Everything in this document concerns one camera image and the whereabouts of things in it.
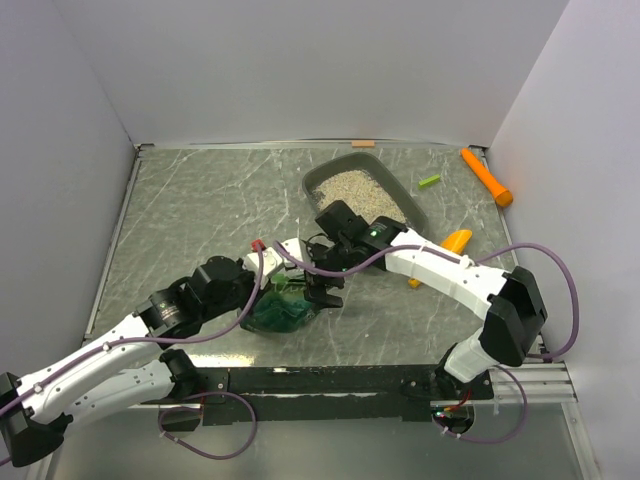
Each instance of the cable tie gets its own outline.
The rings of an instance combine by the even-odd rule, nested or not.
[[[469,255],[463,255],[462,258],[460,258],[460,266],[463,269],[467,269],[469,267],[473,267],[475,266],[476,262],[474,262],[473,260],[471,260],[469,258]]]
[[[426,241],[422,242],[422,245],[420,246],[420,250],[418,250],[417,253],[413,254],[413,262],[411,262],[411,268],[409,269],[409,278],[413,278],[413,269],[416,266],[416,260],[418,259],[418,255],[420,255],[424,251],[424,247],[426,246],[427,246],[427,242]]]

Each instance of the red connector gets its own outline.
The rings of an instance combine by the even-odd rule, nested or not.
[[[264,242],[260,239],[257,239],[251,242],[251,250],[253,250],[254,252],[258,251],[258,246],[260,246],[260,249],[262,251],[267,249],[267,247],[264,246]]]

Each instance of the cable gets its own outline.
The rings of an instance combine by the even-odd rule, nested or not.
[[[453,433],[453,432],[449,431],[449,429],[447,427],[442,425],[440,422],[438,422],[434,418],[434,420],[433,420],[434,423],[436,423],[439,427],[442,427],[442,433],[443,434],[448,435],[449,437],[456,438],[456,439],[461,440],[463,442],[477,443],[477,444],[481,444],[481,445],[497,445],[499,443],[504,443],[504,442],[507,442],[507,441],[511,440],[512,438],[514,438],[515,436],[519,435],[522,432],[522,430],[524,429],[524,426],[527,423],[527,420],[529,418],[529,402],[527,400],[527,394],[524,391],[524,387],[518,381],[518,379],[515,377],[515,375],[513,373],[511,373],[509,370],[507,370],[506,368],[504,368],[501,365],[495,365],[495,368],[497,368],[498,370],[502,370],[509,377],[511,377],[511,380],[513,380],[513,382],[516,384],[516,386],[518,387],[518,390],[520,390],[520,394],[522,395],[522,414],[520,415],[520,420],[518,421],[518,424],[516,425],[516,427],[513,430],[511,430],[509,433],[507,433],[506,435],[503,435],[502,437],[498,437],[498,438],[475,438],[475,437],[470,437],[469,435],[458,435],[456,433]]]
[[[561,347],[560,349],[558,349],[555,352],[543,353],[543,354],[530,354],[529,355],[530,357],[533,357],[533,358],[541,358],[541,359],[545,359],[545,360],[546,359],[554,359],[554,358],[566,353],[574,345],[574,343],[576,342],[576,339],[578,337],[578,332],[579,332],[579,327],[580,327],[578,293],[577,293],[577,289],[576,289],[576,285],[575,285],[575,282],[573,280],[573,277],[572,277],[571,273],[569,272],[569,269],[567,268],[566,264],[552,250],[550,250],[549,248],[544,247],[542,245],[536,244],[536,243],[517,243],[517,244],[514,244],[514,245],[510,245],[508,247],[501,248],[501,249],[496,250],[495,252],[493,252],[493,253],[485,256],[485,257],[482,257],[481,259],[479,259],[477,261],[477,263],[485,262],[485,261],[487,261],[487,260],[489,260],[491,258],[497,257],[497,256],[502,255],[504,253],[510,252],[511,250],[516,250],[516,249],[519,249],[519,248],[531,248],[531,249],[534,249],[534,250],[538,250],[538,251],[540,251],[542,253],[545,253],[546,255],[551,257],[551,259],[558,265],[558,267],[562,271],[562,273],[563,273],[563,275],[565,277],[565,280],[567,281],[567,285],[569,287],[569,293],[570,293],[570,296],[571,296],[572,318],[573,318],[572,330],[571,330],[571,335],[569,337],[569,340],[567,341],[567,343],[563,347]],[[389,253],[393,253],[393,252],[396,252],[396,251],[399,251],[399,250],[422,250],[422,251],[429,252],[429,253],[431,253],[433,255],[436,255],[436,256],[438,256],[440,258],[443,258],[445,260],[448,260],[450,262],[460,263],[460,260],[458,258],[453,257],[451,255],[447,255],[446,253],[443,253],[443,252],[441,252],[439,250],[435,250],[435,249],[430,248],[430,247],[425,247],[424,245],[398,245],[398,246],[394,246],[394,247],[385,248],[384,250],[381,250],[378,253],[372,255],[371,257],[369,257],[367,260],[365,260],[361,264],[356,265],[355,267],[350,268],[350,269],[348,269],[348,270],[346,270],[344,272],[333,272],[333,271],[330,271],[330,270],[323,270],[323,269],[320,269],[320,268],[316,268],[315,266],[313,266],[313,265],[311,265],[309,263],[301,262],[301,261],[295,259],[294,257],[292,257],[289,254],[289,252],[287,252],[287,250],[284,248],[284,246],[280,242],[275,242],[274,243],[274,249],[281,256],[283,256],[284,258],[289,260],[291,263],[296,265],[298,268],[302,268],[302,269],[307,270],[310,273],[314,273],[316,275],[322,275],[322,276],[325,276],[325,277],[332,277],[332,278],[344,278],[344,277],[348,277],[350,275],[353,275],[355,273],[358,273],[358,272],[364,270],[365,268],[367,268],[368,266],[370,266],[371,264],[373,264],[379,258],[381,258],[381,257],[383,257],[383,256],[385,256],[385,255],[387,255]],[[255,302],[255,299],[258,296],[258,292],[260,290],[260,278],[262,277],[262,272],[264,270],[264,259],[263,259],[263,256],[261,254],[262,250],[261,250],[261,248],[259,246],[257,247],[257,250],[258,250],[258,254],[259,254],[258,255],[259,266],[258,266],[258,273],[256,275],[256,283],[255,283],[255,285],[253,287],[253,290],[251,291],[251,295],[249,297],[249,300],[247,301],[247,304],[242,309],[242,311],[240,312],[240,314],[238,315],[236,320],[231,325],[229,325],[228,327],[225,327],[225,328],[223,328],[223,329],[219,330],[218,332],[215,332],[215,333],[213,333],[211,335],[207,335],[205,337],[200,337],[200,338],[191,338],[191,339],[188,339],[188,338],[186,338],[186,339],[173,338],[172,339],[172,338],[137,337],[137,338],[127,338],[127,339],[122,339],[122,340],[115,340],[113,342],[108,343],[108,345],[110,347],[116,347],[116,346],[120,346],[120,345],[124,345],[124,344],[128,344],[128,343],[157,343],[157,344],[181,344],[181,345],[187,345],[187,344],[208,342],[210,340],[214,340],[216,338],[222,337],[223,335],[226,335],[227,333],[229,333],[231,330],[233,330],[236,326],[238,326],[244,320],[244,318],[248,315],[249,310],[253,306],[253,302]],[[72,368],[76,367],[77,365],[81,364],[82,362],[84,362],[85,360],[90,358],[91,356],[95,355],[96,353],[102,352],[102,351],[104,351],[103,347],[100,346],[100,347],[94,348],[93,350],[89,350],[88,352],[85,352],[84,354],[82,354],[79,357],[75,358],[74,360],[69,362],[67,365],[63,366],[62,368],[60,368],[59,370],[57,370],[56,372],[51,374],[49,377],[47,377],[44,380],[42,380],[40,382],[40,386],[48,385],[49,383],[53,382],[54,380],[56,380],[60,376],[64,375],[66,372],[68,372]],[[514,378],[514,380],[515,380],[515,377],[513,377],[510,372],[507,372],[506,370],[505,370],[505,372],[509,376]],[[525,398],[525,406],[526,406],[526,396],[524,395],[524,389],[521,388],[521,392],[523,393],[523,398]],[[8,411],[10,411],[12,408],[14,408],[19,403],[22,403],[22,401],[24,401],[27,398],[31,397],[34,393],[35,393],[35,390],[32,387],[29,390],[27,390],[26,392],[24,392],[22,395],[19,395],[18,397],[13,399],[11,402],[9,402],[4,407],[0,408],[0,417],[5,415]],[[8,461],[9,461],[8,458],[0,461],[0,466],[6,464]]]
[[[282,257],[284,257],[285,259],[293,263],[296,267],[306,270],[307,272],[313,273],[315,275],[322,275],[323,277],[330,277],[330,278],[345,278],[355,273],[361,272],[365,268],[367,268],[369,265],[374,263],[376,260],[378,260],[379,258],[384,257],[388,253],[397,252],[399,250],[423,250],[425,252],[432,253],[440,258],[444,258],[445,260],[448,260],[450,262],[460,263],[460,260],[458,260],[458,258],[453,257],[451,255],[447,255],[446,253],[436,250],[434,248],[426,247],[424,245],[397,245],[395,247],[387,247],[384,250],[380,250],[378,253],[373,254],[372,256],[367,258],[364,262],[356,265],[355,267],[350,268],[349,270],[345,270],[344,272],[334,272],[332,270],[323,270],[321,268],[317,268],[314,265],[311,265],[310,263],[305,263],[296,259],[295,257],[292,257],[291,254],[287,252],[287,250],[284,248],[284,246],[280,242],[274,242],[273,249],[276,252],[278,252],[278,254],[280,254]]]
[[[164,417],[166,417],[169,413],[171,412],[199,412],[200,409],[199,408],[189,408],[189,407],[174,407],[174,408],[170,408],[168,410],[163,411],[160,416],[158,417],[158,428],[160,429],[160,432],[167,437],[169,440],[177,443],[178,445],[191,450],[193,453],[196,453],[202,457],[205,458],[209,458],[211,460],[228,460],[230,458],[234,458],[237,457],[238,455],[240,455],[242,452],[244,452],[247,448],[249,448],[249,445],[251,445],[251,442],[253,442],[253,439],[256,437],[256,433],[258,431],[258,419],[256,418],[256,412],[255,410],[253,410],[253,407],[251,406],[251,404],[246,401],[244,398],[242,398],[240,395],[237,395],[235,393],[232,392],[205,392],[205,393],[196,393],[195,395],[190,395],[188,397],[185,397],[183,400],[193,400],[196,398],[205,398],[205,397],[211,397],[214,395],[220,395],[223,397],[231,397],[231,398],[235,398],[236,400],[238,400],[239,402],[241,402],[242,404],[244,404],[245,407],[247,407],[247,409],[249,410],[249,414],[251,415],[251,432],[249,433],[249,438],[247,439],[246,442],[244,442],[244,445],[242,445],[242,447],[240,447],[238,450],[236,450],[233,453],[229,453],[227,455],[213,455],[212,453],[207,453],[203,450],[200,450],[199,448],[194,447],[193,445],[180,440],[178,437],[170,434],[169,432],[167,432],[163,427],[162,427],[162,421],[164,420]]]
[[[569,340],[567,340],[567,343],[565,343],[562,347],[560,347],[555,352],[531,353],[527,355],[527,357],[531,357],[531,358],[553,360],[554,358],[567,353],[571,349],[571,347],[573,347],[573,344],[576,343],[576,340],[578,338],[578,332],[580,331],[580,305],[578,303],[578,289],[576,288],[576,283],[573,280],[573,276],[571,275],[569,268],[562,261],[562,259],[551,249],[543,245],[539,245],[537,243],[515,243],[508,247],[500,248],[495,252],[490,253],[485,257],[482,257],[481,259],[477,260],[477,263],[484,263],[491,258],[500,256],[504,253],[510,252],[511,250],[516,250],[519,248],[530,248],[533,250],[538,250],[539,252],[542,252],[547,256],[549,256],[556,263],[556,265],[558,265],[558,268],[560,268],[560,271],[562,272],[562,275],[564,275],[564,279],[567,282],[567,286],[569,287],[569,296],[571,297],[571,318],[572,318],[571,334],[569,335]]]
[[[199,338],[131,337],[131,338],[124,338],[122,340],[114,340],[113,342],[107,342],[107,345],[109,347],[111,347],[111,348],[118,347],[120,345],[125,345],[127,343],[157,343],[157,344],[171,344],[171,345],[173,345],[173,344],[187,345],[187,344],[193,344],[193,343],[208,342],[210,340],[215,340],[216,338],[220,338],[223,335],[226,335],[231,330],[233,330],[235,327],[237,327],[240,324],[240,322],[242,322],[244,320],[244,318],[249,314],[249,311],[251,310],[251,307],[253,306],[253,302],[255,302],[256,297],[258,296],[258,292],[260,291],[260,279],[262,278],[262,273],[264,271],[264,257],[262,256],[262,248],[260,248],[260,245],[256,246],[256,251],[258,253],[258,272],[256,273],[256,281],[255,281],[255,283],[253,285],[253,289],[251,290],[251,295],[249,295],[249,300],[247,300],[246,305],[244,306],[244,308],[242,309],[242,311],[240,312],[238,317],[228,327],[225,327],[225,328],[223,328],[221,330],[218,330],[217,332],[212,333],[211,335],[207,335],[207,336],[199,337]],[[61,367],[59,370],[56,370],[51,375],[49,375],[47,378],[45,378],[44,380],[41,380],[39,382],[39,385],[41,387],[45,387],[46,385],[50,384],[51,382],[53,382],[57,378],[60,378],[62,375],[67,373],[72,368],[80,365],[82,362],[84,362],[88,358],[91,358],[93,355],[95,355],[97,353],[100,353],[100,352],[104,352],[104,346],[103,345],[101,345],[99,347],[96,347],[96,348],[94,348],[92,350],[88,350],[87,352],[83,353],[82,355],[74,358],[69,363],[67,363],[66,365]],[[30,398],[34,393],[35,393],[35,388],[31,387],[29,390],[24,392],[22,395],[18,395],[12,401],[7,403],[4,407],[0,408],[0,418],[3,415],[5,415],[7,412],[9,412],[12,408],[14,408],[16,405],[22,403],[27,398]],[[11,459],[9,457],[5,458],[4,460],[1,460],[0,461],[0,466],[5,465],[10,460]]]
[[[380,250],[378,253],[369,257],[367,260],[365,260],[361,264],[356,265],[355,267],[350,268],[345,272],[332,272],[329,270],[322,270],[320,268],[316,268],[315,266],[309,263],[304,263],[304,262],[300,262],[299,260],[296,260],[289,254],[289,252],[287,252],[287,250],[284,248],[284,246],[282,246],[280,242],[275,242],[273,245],[273,248],[284,258],[286,258],[291,263],[296,265],[298,268],[302,268],[316,275],[322,275],[325,277],[334,277],[334,278],[344,278],[344,277],[348,277],[349,275],[353,275],[354,273],[360,272],[365,268],[367,268],[372,263],[374,263],[379,258],[387,255],[388,253],[397,252],[398,250],[424,250],[426,252],[437,255],[440,258],[449,260],[450,262],[460,263],[460,260],[458,258],[452,257],[450,255],[447,255],[446,253],[440,252],[439,250],[435,250],[433,248],[424,247],[422,245],[398,245],[395,247],[389,247],[389,248],[385,248],[384,250]],[[576,339],[578,338],[578,332],[580,330],[580,307],[578,303],[578,290],[576,288],[575,281],[573,280],[573,276],[571,275],[571,272],[569,271],[569,268],[567,267],[567,265],[551,249],[543,245],[539,245],[537,243],[514,243],[513,245],[500,248],[495,252],[490,253],[489,255],[486,255],[480,258],[479,260],[476,260],[476,263],[484,263],[487,260],[490,260],[494,257],[510,252],[511,250],[517,250],[520,248],[530,248],[533,250],[538,250],[539,252],[542,252],[547,256],[549,256],[556,263],[556,265],[558,265],[558,268],[560,268],[560,271],[562,271],[562,274],[564,275],[564,278],[567,282],[567,286],[569,287],[569,296],[571,297],[571,316],[572,316],[571,334],[569,336],[569,340],[563,347],[559,348],[555,352],[541,353],[541,354],[532,353],[527,355],[528,357],[531,357],[531,358],[553,360],[554,358],[559,357],[560,355],[564,355],[569,351],[571,347],[573,347],[574,343],[576,343]]]

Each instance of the small orange piece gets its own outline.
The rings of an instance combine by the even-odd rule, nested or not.
[[[471,240],[471,235],[471,230],[458,230],[457,232],[453,232],[449,235],[447,239],[440,244],[440,246],[457,255],[462,255],[467,243]],[[409,279],[409,286],[411,288],[418,288],[420,284],[420,280],[416,280],[415,278]]]

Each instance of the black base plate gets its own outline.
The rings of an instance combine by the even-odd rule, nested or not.
[[[431,420],[429,403],[447,398],[435,381],[435,365],[341,367],[198,368],[199,391],[243,396],[259,421],[401,418]],[[489,373],[473,384],[474,400],[493,398]],[[208,397],[204,425],[249,421],[246,407],[227,397]]]

